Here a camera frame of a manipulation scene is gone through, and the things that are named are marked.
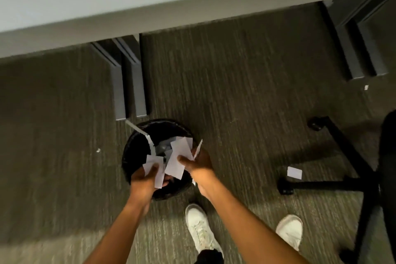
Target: floor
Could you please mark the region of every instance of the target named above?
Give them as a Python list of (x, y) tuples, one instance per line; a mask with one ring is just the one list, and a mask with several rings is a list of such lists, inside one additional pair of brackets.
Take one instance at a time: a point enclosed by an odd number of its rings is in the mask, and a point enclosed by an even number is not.
[[(378, 19), (372, 27), (390, 73), (350, 82), (316, 5), (146, 34), (151, 114), (132, 120), (166, 117), (188, 126), (249, 209), (272, 228), (299, 215), (301, 254), (311, 263), (341, 263), (337, 251), (353, 246), (362, 195), (280, 196), (276, 181), (288, 165), (302, 169), (304, 180), (354, 175), (329, 134), (306, 127), (311, 116), (329, 115), (376, 166), (380, 125), (396, 105), (396, 56), (385, 40), (396, 26)], [(128, 196), (121, 155), (131, 129), (114, 121), (107, 63), (85, 45), (0, 60), (0, 100), (0, 258), (82, 263)], [(242, 263), (194, 187), (152, 204), (128, 263), (193, 263), (183, 216), (191, 201), (207, 211), (225, 262)], [(368, 263), (394, 263), (382, 219)]]

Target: trash can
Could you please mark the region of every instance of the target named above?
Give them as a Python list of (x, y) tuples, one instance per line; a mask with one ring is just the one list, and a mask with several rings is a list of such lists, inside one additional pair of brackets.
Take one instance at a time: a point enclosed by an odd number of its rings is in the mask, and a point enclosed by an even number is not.
[[(137, 124), (137, 126), (150, 135), (155, 146), (171, 137), (194, 138), (188, 128), (170, 119), (155, 119), (142, 122)], [(146, 137), (134, 130), (122, 154), (122, 170), (129, 184), (131, 183), (131, 175), (146, 163), (146, 157), (149, 154), (150, 146)], [(184, 171), (181, 180), (173, 178), (173, 181), (170, 181), (167, 186), (156, 190), (152, 198), (154, 200), (163, 200), (175, 196), (187, 189), (191, 185), (191, 181), (191, 175), (187, 171)]]

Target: white sneaker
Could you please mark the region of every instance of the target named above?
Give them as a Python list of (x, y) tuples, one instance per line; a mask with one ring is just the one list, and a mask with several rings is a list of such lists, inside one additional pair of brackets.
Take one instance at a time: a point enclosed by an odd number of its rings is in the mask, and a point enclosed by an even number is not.
[(195, 203), (187, 206), (186, 223), (198, 253), (204, 249), (216, 249), (221, 252), (224, 258), (223, 250), (215, 239), (209, 227), (207, 216), (200, 206)]
[(303, 222), (299, 217), (295, 215), (286, 216), (279, 222), (275, 232), (286, 241), (286, 243), (298, 251), (303, 237)]

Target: shoe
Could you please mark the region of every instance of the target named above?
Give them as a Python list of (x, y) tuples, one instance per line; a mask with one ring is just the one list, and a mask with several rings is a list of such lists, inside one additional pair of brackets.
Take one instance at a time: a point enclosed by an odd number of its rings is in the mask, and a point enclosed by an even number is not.
[(279, 222), (275, 233), (298, 251), (303, 237), (303, 222), (295, 215), (288, 215)]
[(195, 203), (187, 206), (186, 223), (198, 253), (204, 249), (215, 249), (221, 252), (224, 258), (223, 250), (215, 239), (209, 227), (207, 216), (200, 206)]

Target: caster wheel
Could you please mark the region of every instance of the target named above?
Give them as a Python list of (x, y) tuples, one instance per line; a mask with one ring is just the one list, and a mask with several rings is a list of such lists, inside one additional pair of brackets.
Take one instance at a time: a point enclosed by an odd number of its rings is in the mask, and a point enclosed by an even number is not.
[(322, 118), (319, 118), (319, 117), (313, 117), (313, 118), (309, 119), (307, 125), (310, 129), (312, 129), (316, 132), (320, 131), (324, 127)]
[(278, 180), (278, 191), (280, 195), (292, 195), (294, 193), (290, 182), (287, 181), (285, 178), (280, 178)]
[(355, 256), (355, 253), (350, 250), (350, 249), (343, 249), (340, 251), (340, 259), (343, 261), (345, 264), (357, 264), (358, 259)]

